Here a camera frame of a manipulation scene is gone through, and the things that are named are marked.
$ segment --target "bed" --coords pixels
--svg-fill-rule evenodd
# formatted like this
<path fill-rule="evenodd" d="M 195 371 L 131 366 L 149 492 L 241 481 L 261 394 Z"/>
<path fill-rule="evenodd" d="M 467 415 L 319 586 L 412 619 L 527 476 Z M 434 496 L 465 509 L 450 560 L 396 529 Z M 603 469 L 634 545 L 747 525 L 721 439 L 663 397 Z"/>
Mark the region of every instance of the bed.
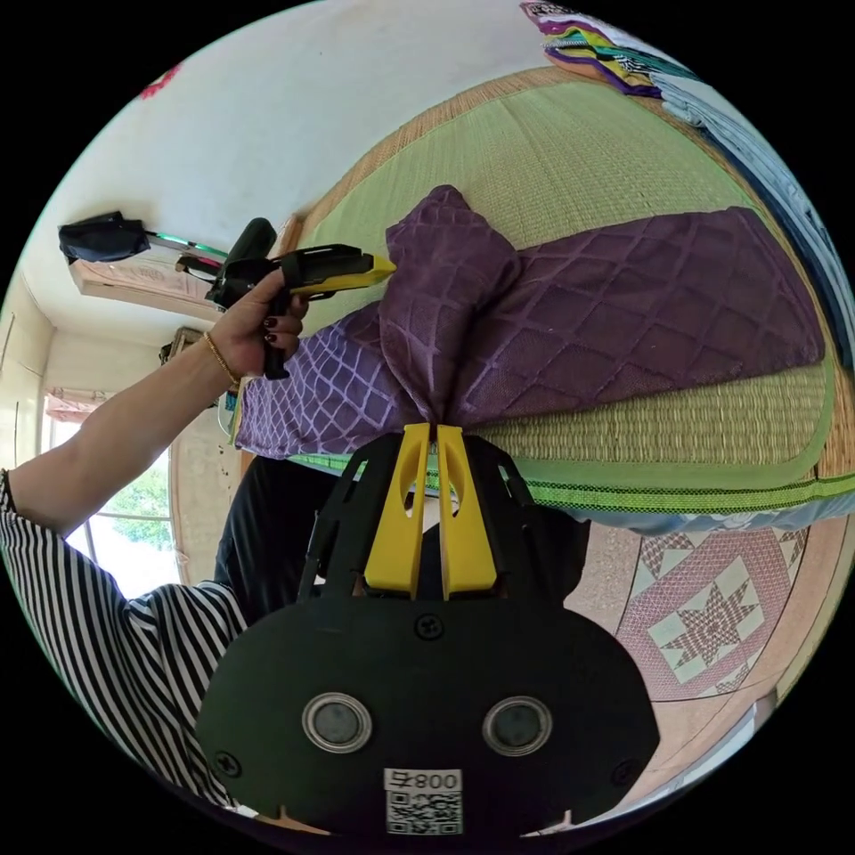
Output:
<path fill-rule="evenodd" d="M 855 510 L 852 373 L 776 217 L 697 130 L 655 99 L 567 69 L 511 74 L 436 105 L 375 146 L 314 206 L 299 245 L 342 242 L 385 255 L 387 227 L 441 184 L 458 188 L 516 249 L 645 216 L 749 209 L 816 309 L 826 347 L 815 364 L 474 430 L 513 455 L 537 501 L 644 534 L 795 530 Z M 385 287 L 318 304 L 305 334 L 380 300 Z M 244 389 L 235 443 L 278 456 L 248 428 L 247 404 Z M 349 458 L 290 456 L 333 471 Z M 435 460 L 429 483 L 436 487 Z"/>

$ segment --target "patterned rug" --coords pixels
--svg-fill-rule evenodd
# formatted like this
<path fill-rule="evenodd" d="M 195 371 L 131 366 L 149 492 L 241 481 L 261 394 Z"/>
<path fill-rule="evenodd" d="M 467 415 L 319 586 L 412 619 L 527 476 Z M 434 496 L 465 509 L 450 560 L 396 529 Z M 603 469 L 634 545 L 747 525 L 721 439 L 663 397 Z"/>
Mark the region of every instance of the patterned rug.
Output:
<path fill-rule="evenodd" d="M 653 701 L 735 691 L 784 611 L 808 529 L 644 538 L 617 638 Z"/>

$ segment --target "striped shirt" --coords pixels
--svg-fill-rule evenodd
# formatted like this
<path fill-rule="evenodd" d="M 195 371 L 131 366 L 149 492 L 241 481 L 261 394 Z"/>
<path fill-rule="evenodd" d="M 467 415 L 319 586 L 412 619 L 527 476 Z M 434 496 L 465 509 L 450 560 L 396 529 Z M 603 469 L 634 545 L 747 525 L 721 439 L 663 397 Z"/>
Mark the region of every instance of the striped shirt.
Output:
<path fill-rule="evenodd" d="M 176 584 L 125 599 L 112 576 L 17 513 L 4 470 L 0 551 L 38 643 L 101 730 L 144 768 L 233 808 L 195 737 L 211 675 L 247 628 L 232 591 Z"/>

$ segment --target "gold bracelet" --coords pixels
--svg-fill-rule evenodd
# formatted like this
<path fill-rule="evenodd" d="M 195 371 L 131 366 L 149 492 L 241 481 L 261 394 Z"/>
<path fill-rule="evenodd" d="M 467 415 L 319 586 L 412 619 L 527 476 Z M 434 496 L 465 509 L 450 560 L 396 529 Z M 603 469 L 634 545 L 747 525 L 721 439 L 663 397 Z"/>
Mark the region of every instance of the gold bracelet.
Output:
<path fill-rule="evenodd" d="M 208 347 L 211 350 L 211 353 L 214 355 L 214 358 L 220 363 L 220 368 L 225 371 L 226 374 L 229 375 L 229 380 L 232 382 L 232 391 L 237 392 L 240 389 L 240 378 L 237 377 L 231 368 L 226 364 L 223 355 L 220 353 L 219 348 L 214 344 L 214 339 L 210 337 L 208 333 L 202 336 L 205 341 L 208 343 Z"/>

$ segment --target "purple quilted fabric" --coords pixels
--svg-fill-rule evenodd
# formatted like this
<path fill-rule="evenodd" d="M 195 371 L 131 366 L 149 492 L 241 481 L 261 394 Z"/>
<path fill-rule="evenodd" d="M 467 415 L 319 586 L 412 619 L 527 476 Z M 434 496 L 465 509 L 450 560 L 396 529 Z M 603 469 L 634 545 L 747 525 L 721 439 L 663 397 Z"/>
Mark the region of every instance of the purple quilted fabric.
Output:
<path fill-rule="evenodd" d="M 387 231 L 379 303 L 251 383 L 239 447 L 347 453 L 406 424 L 474 428 L 819 362 L 798 273 L 747 208 L 654 216 L 516 252 L 437 187 Z"/>

